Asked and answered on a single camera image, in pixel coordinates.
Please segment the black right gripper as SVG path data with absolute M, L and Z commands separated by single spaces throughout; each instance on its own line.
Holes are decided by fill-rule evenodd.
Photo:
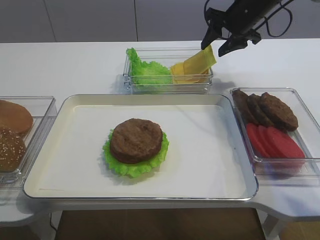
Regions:
M 250 35 L 255 33 L 253 27 L 278 3 L 277 0 L 235 0 L 225 11 L 206 7 L 208 28 L 200 44 L 201 49 L 217 39 L 226 41 L 218 49 L 219 57 L 245 49 Z

